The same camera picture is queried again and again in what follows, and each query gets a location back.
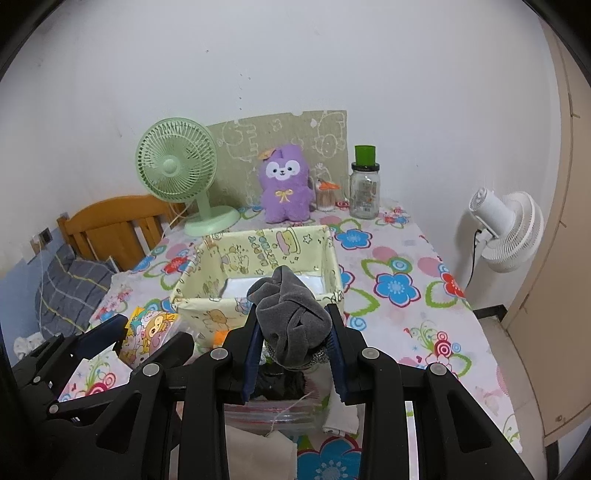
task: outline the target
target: gray plaid pillow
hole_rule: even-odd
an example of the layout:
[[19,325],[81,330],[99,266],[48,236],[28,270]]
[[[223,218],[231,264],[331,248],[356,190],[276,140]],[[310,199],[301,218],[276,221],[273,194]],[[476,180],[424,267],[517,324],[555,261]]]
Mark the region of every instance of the gray plaid pillow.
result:
[[47,339],[85,332],[90,317],[109,287],[114,271],[107,262],[76,258],[72,247],[64,244],[56,252],[43,275],[35,296],[35,309],[41,304],[41,333]]

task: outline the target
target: black cable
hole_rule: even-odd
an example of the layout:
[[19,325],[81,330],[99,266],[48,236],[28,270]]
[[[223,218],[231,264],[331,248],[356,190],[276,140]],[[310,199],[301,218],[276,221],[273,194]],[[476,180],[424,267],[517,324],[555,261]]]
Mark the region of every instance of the black cable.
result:
[[476,264],[476,236],[482,233],[482,230],[478,229],[476,230],[476,232],[474,232],[474,242],[473,242],[473,249],[472,249],[472,272],[470,272],[470,280],[468,280],[468,283],[466,284],[466,288],[468,288],[468,285],[470,285],[470,282],[472,281],[472,275],[474,275],[474,265]]

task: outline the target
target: silver screw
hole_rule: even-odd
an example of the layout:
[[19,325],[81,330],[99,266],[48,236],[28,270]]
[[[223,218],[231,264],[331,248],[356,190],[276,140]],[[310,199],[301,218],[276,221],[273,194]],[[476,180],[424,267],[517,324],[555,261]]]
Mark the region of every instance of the silver screw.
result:
[[375,360],[377,357],[379,357],[379,350],[370,346],[361,350],[361,355],[369,360]]
[[142,372],[146,377],[153,377],[155,374],[160,372],[160,367],[158,364],[148,364],[143,367]]
[[223,360],[228,356],[225,348],[214,348],[209,354],[214,360]]
[[440,377],[442,377],[443,375],[445,375],[447,373],[447,368],[443,364],[431,364],[429,366],[429,370],[431,370],[431,373],[434,373],[435,375],[439,375]]

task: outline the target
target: wooden door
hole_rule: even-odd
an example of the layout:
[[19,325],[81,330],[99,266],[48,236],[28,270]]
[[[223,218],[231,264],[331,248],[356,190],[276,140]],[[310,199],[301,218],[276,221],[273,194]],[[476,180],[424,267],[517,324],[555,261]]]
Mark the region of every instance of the wooden door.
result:
[[508,326],[534,390],[546,444],[591,415],[591,87],[561,45],[571,108],[570,175],[556,236]]

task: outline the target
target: green cap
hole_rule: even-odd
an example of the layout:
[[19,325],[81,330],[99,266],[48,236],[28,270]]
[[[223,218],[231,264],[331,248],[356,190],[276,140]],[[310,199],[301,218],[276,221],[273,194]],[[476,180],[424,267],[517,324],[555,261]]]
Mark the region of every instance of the green cap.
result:
[[371,167],[375,165],[375,146],[355,145],[355,163],[359,167]]

